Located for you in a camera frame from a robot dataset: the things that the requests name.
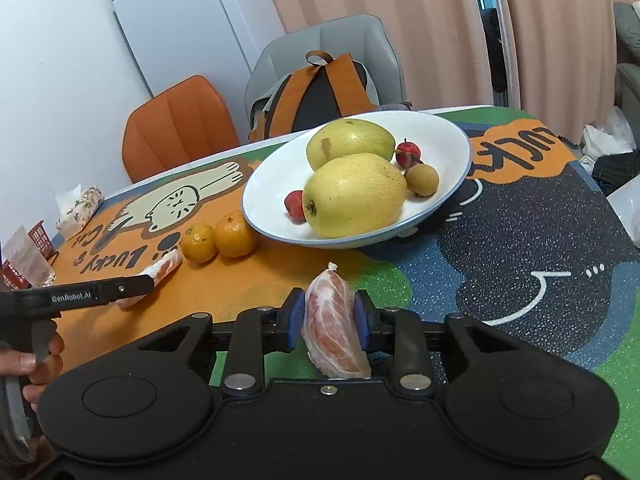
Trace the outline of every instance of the white refrigerator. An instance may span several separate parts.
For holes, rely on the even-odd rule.
[[[114,0],[113,10],[154,96],[200,74],[247,142],[244,88],[263,48],[284,34],[272,0]]]

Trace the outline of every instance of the red fruit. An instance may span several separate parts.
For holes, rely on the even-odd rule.
[[[396,162],[401,168],[410,168],[420,162],[420,148],[406,139],[396,148]]]
[[[302,207],[302,190],[292,191],[284,199],[284,207],[295,222],[305,222],[305,210]]]

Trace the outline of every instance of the yellow pear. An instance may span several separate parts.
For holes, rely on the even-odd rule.
[[[342,118],[320,128],[306,144],[306,160],[316,171],[323,164],[354,153],[375,153],[391,160],[396,140],[388,130],[371,121]]]
[[[406,195],[402,173],[373,153],[330,160],[306,183],[306,221],[320,236],[354,236],[393,224]]]

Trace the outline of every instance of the orange backpack strap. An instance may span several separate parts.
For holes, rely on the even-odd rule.
[[[370,112],[376,108],[376,105],[369,101],[367,91],[362,87],[360,77],[353,66],[351,54],[342,54],[327,63],[326,75],[342,117]]]
[[[264,111],[258,112],[255,115],[254,129],[249,132],[249,142],[257,142],[258,140],[264,140]]]
[[[287,81],[273,111],[273,118],[269,127],[269,137],[290,134],[293,121],[306,89],[316,77],[320,66],[308,66],[296,70]]]

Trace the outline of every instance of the backpack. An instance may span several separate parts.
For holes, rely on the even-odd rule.
[[[367,69],[351,54],[334,59],[322,50],[311,50],[305,57],[310,66],[285,76],[253,104],[249,142],[308,130],[378,106]],[[326,64],[313,63],[311,57]]]

